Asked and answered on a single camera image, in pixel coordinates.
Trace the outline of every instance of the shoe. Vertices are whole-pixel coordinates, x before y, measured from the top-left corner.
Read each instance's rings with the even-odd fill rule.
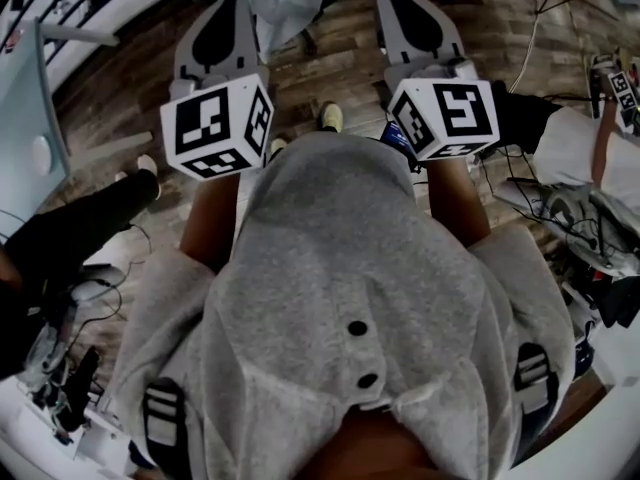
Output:
[[[318,119],[320,121],[320,130],[323,130],[325,127],[330,126],[334,128],[338,133],[342,131],[344,127],[344,117],[342,115],[342,109],[338,106],[337,103],[333,101],[327,101],[320,111],[320,117]]]
[[[145,171],[152,172],[157,180],[158,166],[156,165],[153,158],[151,158],[149,155],[139,156],[137,164],[138,164],[138,170],[145,170]],[[156,197],[156,200],[160,199],[161,195],[162,195],[162,187],[160,186],[160,183],[158,183],[158,196]]]
[[[281,149],[286,148],[289,145],[289,142],[283,139],[282,137],[276,137],[271,141],[271,156],[275,155]]]
[[[138,169],[151,171],[156,177],[158,176],[158,166],[149,155],[142,155],[138,157]]]

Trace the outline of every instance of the hand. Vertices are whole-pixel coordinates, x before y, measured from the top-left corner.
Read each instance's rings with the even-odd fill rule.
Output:
[[[22,276],[0,245],[0,281],[7,283],[17,292],[22,290]]]

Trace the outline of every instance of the black pants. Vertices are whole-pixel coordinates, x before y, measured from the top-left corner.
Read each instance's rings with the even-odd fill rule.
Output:
[[[140,170],[95,194],[36,215],[5,244],[23,277],[25,294],[37,303],[45,282],[66,288],[82,264],[158,196],[155,175]]]
[[[517,144],[525,153],[535,153],[549,117],[562,107],[538,96],[509,93],[504,82],[494,82],[491,89],[500,141],[488,149]]]

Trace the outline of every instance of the black button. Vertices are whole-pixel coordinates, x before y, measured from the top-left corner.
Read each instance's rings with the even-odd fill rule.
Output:
[[[360,321],[351,322],[349,324],[349,332],[354,336],[363,336],[367,333],[367,324]]]
[[[360,377],[358,381],[358,387],[361,389],[367,389],[373,386],[378,380],[378,376],[375,373],[369,373],[364,377]]]

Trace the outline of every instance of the wire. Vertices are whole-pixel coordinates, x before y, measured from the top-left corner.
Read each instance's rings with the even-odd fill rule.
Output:
[[[489,181],[489,173],[487,172],[487,166],[484,165],[484,158],[480,158],[480,163],[482,164],[482,169],[484,170],[484,178],[487,180],[487,185],[489,185],[489,190],[491,190],[491,195],[494,195],[493,185]]]
[[[23,224],[26,224],[27,221],[24,220],[22,217],[18,217],[17,215],[15,215],[14,213],[8,212],[7,210],[3,210],[0,208],[0,213],[4,213],[5,215],[8,215],[9,217],[13,217],[16,220],[19,220],[20,222],[22,222]]]
[[[102,302],[105,306],[107,306],[111,311],[113,311],[114,313],[116,312],[116,308],[114,308],[111,304],[109,304],[106,300],[102,299],[100,302]],[[120,313],[117,313],[116,315],[120,320],[122,320],[123,322],[128,322],[127,318],[122,316]]]
[[[592,224],[593,224],[593,222],[595,222],[595,220],[593,220],[593,219],[589,218],[589,219],[580,219],[580,220],[575,221],[573,224],[571,224],[571,225],[570,225],[570,226],[565,230],[564,241],[565,241],[565,242],[567,242],[567,243],[569,243],[569,235],[571,235],[571,236],[577,236],[577,237],[579,237],[579,238],[583,238],[583,239],[585,239],[585,238],[584,238],[582,235],[580,235],[579,233],[572,233],[572,230],[573,230],[573,228],[574,228],[575,226],[577,226],[578,224],[582,224],[583,222],[589,222],[589,221],[592,221]],[[587,242],[587,243],[589,244],[589,247],[591,247],[591,249],[592,249],[592,250],[595,250],[595,247],[596,247],[596,245],[597,245],[597,243],[598,243],[598,241],[597,241],[597,240],[595,240],[595,244],[594,244],[594,240],[595,240],[595,239],[591,239],[591,240],[588,240],[588,242]]]
[[[524,214],[524,212],[520,211],[518,208],[513,208],[513,209],[516,212],[518,212],[520,215],[522,215],[524,218],[528,219],[528,220],[533,220],[533,221],[536,221],[536,222],[551,222],[552,224],[555,224],[556,226],[559,226],[563,231],[565,231],[567,233],[567,235],[571,235],[571,236],[574,236],[574,237],[579,238],[581,240],[584,240],[589,245],[589,247],[591,247],[593,249],[593,240],[594,239],[587,238],[587,237],[581,235],[580,233],[573,232],[572,231],[572,227],[573,226],[570,226],[569,228],[567,228],[567,226],[564,225],[562,222],[560,222],[557,218],[549,219],[549,218],[542,217],[541,215],[537,215],[536,214],[536,212],[533,210],[533,206],[531,204],[531,200],[527,197],[527,195],[525,194],[524,190],[522,190],[522,187],[520,186],[520,183],[515,179],[515,175],[513,173],[513,167],[511,166],[511,155],[509,155],[509,152],[507,151],[507,147],[506,146],[504,147],[504,155],[507,157],[507,165],[509,166],[509,173],[511,174],[511,178],[513,178],[513,182],[515,183],[516,187],[520,191],[520,194],[522,195],[524,200],[527,202],[527,205],[529,206],[529,211],[531,212],[532,217],[528,217],[527,215]],[[549,208],[547,208],[546,205],[544,205],[544,203],[543,203],[543,210],[544,209],[549,211]]]
[[[531,57],[531,52],[533,51],[533,45],[536,39],[536,32],[538,30],[538,21],[540,20],[540,13],[538,12],[539,6],[540,6],[540,1],[536,0],[536,17],[533,20],[533,29],[531,30],[531,38],[529,39],[529,45],[527,46],[527,53],[524,56],[524,60],[522,61],[522,68],[520,68],[520,73],[511,84],[511,87],[509,88],[509,92],[513,92],[516,90],[516,87],[518,87],[518,84],[520,83],[520,80],[522,80],[524,72],[527,69],[527,64],[529,63],[529,57]]]
[[[524,151],[522,151],[522,159],[527,164],[527,167],[529,168],[529,172],[531,172],[531,176],[533,176],[533,178],[536,181],[538,181],[538,177],[536,176],[536,173],[533,171],[533,167],[531,167],[531,164],[529,163],[529,160],[527,160],[527,155],[524,154]]]
[[[70,351],[71,348],[76,344],[76,341],[78,341],[78,337],[80,336],[80,333],[82,333],[82,330],[85,328],[85,326],[87,324],[90,324],[91,322],[101,322],[102,320],[108,320],[109,318],[117,315],[120,312],[120,310],[122,309],[122,293],[120,293],[120,290],[118,290],[117,287],[113,286],[111,283],[107,283],[106,281],[103,281],[102,279],[92,279],[92,281],[96,281],[96,282],[102,281],[102,283],[110,285],[109,288],[111,290],[114,290],[118,294],[118,298],[119,298],[118,307],[110,315],[103,316],[103,317],[100,317],[100,318],[89,318],[89,319],[85,320],[84,322],[82,322],[82,325],[80,325],[80,329],[78,329],[78,332],[76,332],[76,335],[73,338],[73,340],[71,341],[71,344],[67,347],[67,352]]]
[[[100,396],[102,396],[104,394],[104,388],[98,383],[97,380],[95,379],[91,379],[91,383],[94,384],[95,386],[98,386],[98,388],[100,388],[100,390],[102,391],[102,393],[100,394]]]
[[[144,228],[142,226],[138,226],[137,224],[131,224],[131,227],[138,228],[142,232],[144,237],[147,239],[147,243],[149,244],[149,254],[152,254],[153,253],[153,246],[151,245],[151,238],[149,237],[149,234],[144,230]]]

